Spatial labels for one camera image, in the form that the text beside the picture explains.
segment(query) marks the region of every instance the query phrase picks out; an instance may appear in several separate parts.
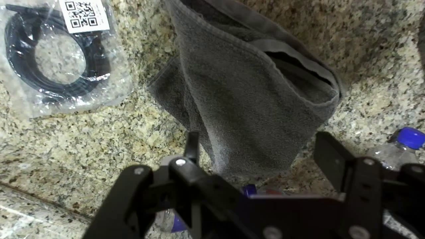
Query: gray cloth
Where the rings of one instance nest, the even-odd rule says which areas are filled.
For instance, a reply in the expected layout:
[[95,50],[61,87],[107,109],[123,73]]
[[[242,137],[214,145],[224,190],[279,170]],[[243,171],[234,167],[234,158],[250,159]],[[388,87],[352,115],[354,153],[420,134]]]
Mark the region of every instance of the gray cloth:
[[198,130],[222,175],[271,175],[341,99],[339,78],[275,22],[231,0],[165,0],[178,34],[150,93]]

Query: screw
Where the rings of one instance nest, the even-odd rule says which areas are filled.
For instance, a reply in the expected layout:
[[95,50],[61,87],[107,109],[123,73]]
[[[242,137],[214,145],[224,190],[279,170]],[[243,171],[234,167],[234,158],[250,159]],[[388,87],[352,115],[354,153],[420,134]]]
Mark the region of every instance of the screw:
[[180,159],[176,159],[176,161],[175,161],[175,165],[176,165],[176,166],[183,166],[183,165],[186,165],[186,159],[182,159],[182,158],[180,158]]
[[370,238],[369,231],[364,227],[360,227],[360,226],[350,226],[349,235],[352,239],[369,239]]
[[365,158],[362,162],[369,165],[369,166],[372,166],[374,163],[373,159],[370,159],[370,158]]
[[265,227],[263,234],[265,239],[281,239],[281,232],[276,227]]
[[417,174],[424,174],[424,168],[421,166],[413,165],[410,168]]
[[137,167],[137,168],[134,170],[134,174],[135,174],[135,175],[141,175],[143,171],[145,171],[143,167]]

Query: qr code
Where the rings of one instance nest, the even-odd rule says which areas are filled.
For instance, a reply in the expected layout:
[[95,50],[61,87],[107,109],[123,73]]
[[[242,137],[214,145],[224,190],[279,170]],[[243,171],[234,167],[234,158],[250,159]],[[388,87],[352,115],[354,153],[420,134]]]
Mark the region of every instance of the qr code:
[[101,0],[61,0],[61,9],[69,33],[109,29]]

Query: black metal bracket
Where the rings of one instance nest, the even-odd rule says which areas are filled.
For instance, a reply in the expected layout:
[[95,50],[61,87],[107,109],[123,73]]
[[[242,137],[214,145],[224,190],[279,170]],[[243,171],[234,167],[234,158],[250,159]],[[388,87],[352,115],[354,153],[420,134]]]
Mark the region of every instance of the black metal bracket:
[[382,226],[382,210],[425,235],[425,167],[400,172],[372,158],[354,158],[331,134],[316,137],[315,161],[344,200],[312,198],[250,199],[219,175],[198,166],[198,134],[188,137],[183,157],[151,171],[122,171],[84,238],[141,238],[155,212],[174,208],[192,238],[350,239],[404,238]]

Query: black cable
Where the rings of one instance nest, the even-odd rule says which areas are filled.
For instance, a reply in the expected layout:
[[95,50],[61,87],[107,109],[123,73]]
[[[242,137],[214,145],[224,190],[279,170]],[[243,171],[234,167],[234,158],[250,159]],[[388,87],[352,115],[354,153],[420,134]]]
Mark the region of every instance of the black cable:
[[[56,9],[10,4],[6,5],[6,9],[16,12],[5,26],[6,58],[26,85],[45,95],[44,102],[61,102],[86,95],[99,82],[110,77],[110,64],[101,44],[101,33],[68,33],[65,21]],[[34,53],[42,26],[70,36],[81,48],[86,68],[76,81],[70,84],[54,82],[37,68]]]

